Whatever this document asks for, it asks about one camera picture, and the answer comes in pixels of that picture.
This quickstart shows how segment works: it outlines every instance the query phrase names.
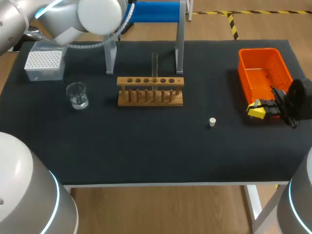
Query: robotic arm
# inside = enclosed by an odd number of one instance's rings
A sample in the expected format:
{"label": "robotic arm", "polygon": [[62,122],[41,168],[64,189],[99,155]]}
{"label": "robotic arm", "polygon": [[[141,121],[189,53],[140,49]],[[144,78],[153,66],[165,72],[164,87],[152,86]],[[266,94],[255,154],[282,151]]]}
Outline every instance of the robotic arm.
{"label": "robotic arm", "polygon": [[127,0],[0,0],[0,55],[37,18],[59,45],[91,32],[109,35],[120,26]]}

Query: hazard tape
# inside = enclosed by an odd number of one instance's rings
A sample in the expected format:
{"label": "hazard tape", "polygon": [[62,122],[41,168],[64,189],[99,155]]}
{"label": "hazard tape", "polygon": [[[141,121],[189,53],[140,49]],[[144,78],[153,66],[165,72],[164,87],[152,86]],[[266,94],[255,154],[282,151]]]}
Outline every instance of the hazard tape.
{"label": "hazard tape", "polygon": [[216,14],[312,14],[312,11],[196,11],[193,15],[216,15]]}
{"label": "hazard tape", "polygon": [[238,40],[239,36],[238,36],[238,32],[237,32],[236,26],[234,24],[233,14],[228,13],[228,18],[229,18],[229,23],[230,23],[230,26],[231,26],[231,29],[232,29],[232,34],[233,34],[234,40]]}

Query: clear plastic box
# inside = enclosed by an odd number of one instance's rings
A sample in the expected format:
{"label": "clear plastic box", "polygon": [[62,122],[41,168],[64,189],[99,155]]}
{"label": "clear plastic box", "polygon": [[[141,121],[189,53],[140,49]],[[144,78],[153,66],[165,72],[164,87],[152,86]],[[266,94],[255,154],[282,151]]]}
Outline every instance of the clear plastic box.
{"label": "clear plastic box", "polygon": [[62,80],[66,47],[48,41],[37,41],[31,49],[25,71],[31,81]]}

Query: black table surface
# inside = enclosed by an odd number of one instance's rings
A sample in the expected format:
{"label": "black table surface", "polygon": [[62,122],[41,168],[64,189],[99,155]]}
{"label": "black table surface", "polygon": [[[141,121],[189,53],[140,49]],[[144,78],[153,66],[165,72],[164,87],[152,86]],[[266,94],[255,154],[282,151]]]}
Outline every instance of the black table surface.
{"label": "black table surface", "polygon": [[[277,48],[293,78],[306,79],[286,40],[187,41],[184,107],[117,107],[117,76],[175,77],[174,43],[118,42],[114,75],[103,49],[68,49],[63,81],[30,82],[21,49],[0,97],[0,131],[21,139],[63,184],[259,182],[289,180],[312,146],[311,121],[246,115],[238,50]],[[90,105],[65,94],[82,81]],[[209,118],[216,126],[206,127]]]}

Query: orange plastic crate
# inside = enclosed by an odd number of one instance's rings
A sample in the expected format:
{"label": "orange plastic crate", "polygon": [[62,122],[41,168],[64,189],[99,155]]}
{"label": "orange plastic crate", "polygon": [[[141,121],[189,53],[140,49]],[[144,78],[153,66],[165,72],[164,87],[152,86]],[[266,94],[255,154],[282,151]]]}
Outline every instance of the orange plastic crate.
{"label": "orange plastic crate", "polygon": [[275,99],[271,86],[287,93],[293,79],[278,50],[241,49],[238,55],[238,73],[248,104],[256,99]]}

